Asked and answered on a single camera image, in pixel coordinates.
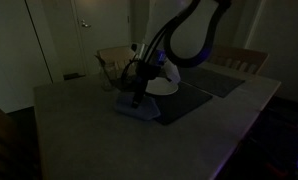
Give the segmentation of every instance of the dark placemat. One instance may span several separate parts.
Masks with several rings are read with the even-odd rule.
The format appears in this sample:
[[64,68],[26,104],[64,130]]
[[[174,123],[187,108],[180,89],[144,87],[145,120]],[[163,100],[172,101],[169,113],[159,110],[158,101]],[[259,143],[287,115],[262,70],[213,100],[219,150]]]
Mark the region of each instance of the dark placemat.
[[202,92],[196,87],[179,83],[179,89],[176,93],[168,96],[154,96],[161,116],[156,121],[168,125],[190,111],[196,109],[209,101],[212,96]]
[[226,97],[244,80],[202,68],[179,68],[181,80],[219,97]]

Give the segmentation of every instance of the floor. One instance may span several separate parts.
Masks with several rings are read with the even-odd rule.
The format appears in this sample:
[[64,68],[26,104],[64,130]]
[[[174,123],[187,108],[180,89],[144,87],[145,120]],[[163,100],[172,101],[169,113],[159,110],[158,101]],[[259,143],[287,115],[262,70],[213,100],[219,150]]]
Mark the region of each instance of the floor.
[[[38,146],[34,108],[8,114]],[[298,103],[272,98],[217,179],[298,179]]]

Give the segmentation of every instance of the door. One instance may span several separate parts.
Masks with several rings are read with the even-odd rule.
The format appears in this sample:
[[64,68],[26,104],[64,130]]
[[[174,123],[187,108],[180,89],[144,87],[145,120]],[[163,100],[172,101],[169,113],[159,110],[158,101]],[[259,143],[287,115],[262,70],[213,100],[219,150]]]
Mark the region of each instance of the door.
[[76,19],[70,0],[41,0],[63,75],[85,75]]
[[99,72],[97,50],[130,44],[129,0],[73,0],[88,74]]
[[33,106],[33,88],[51,83],[25,0],[0,0],[0,108]]

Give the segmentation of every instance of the gray tabletop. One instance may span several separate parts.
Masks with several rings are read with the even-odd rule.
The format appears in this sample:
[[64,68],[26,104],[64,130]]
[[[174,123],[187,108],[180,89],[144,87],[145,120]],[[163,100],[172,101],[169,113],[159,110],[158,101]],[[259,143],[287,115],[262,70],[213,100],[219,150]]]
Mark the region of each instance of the gray tabletop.
[[204,63],[246,80],[162,126],[116,113],[118,91],[98,76],[35,89],[35,113],[46,179],[213,179],[280,82]]

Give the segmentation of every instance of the wooden chair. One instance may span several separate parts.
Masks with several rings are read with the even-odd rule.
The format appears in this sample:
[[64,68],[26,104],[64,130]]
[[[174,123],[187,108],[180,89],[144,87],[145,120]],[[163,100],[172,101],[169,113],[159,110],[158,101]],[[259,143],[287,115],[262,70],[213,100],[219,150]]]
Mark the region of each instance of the wooden chair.
[[38,151],[21,137],[17,126],[0,110],[0,178],[40,179]]
[[[124,68],[134,56],[135,52],[127,46],[98,50],[96,55],[110,80],[120,78]],[[135,65],[130,66],[128,74],[134,75],[135,68]]]
[[267,58],[264,52],[215,45],[207,62],[258,74]]

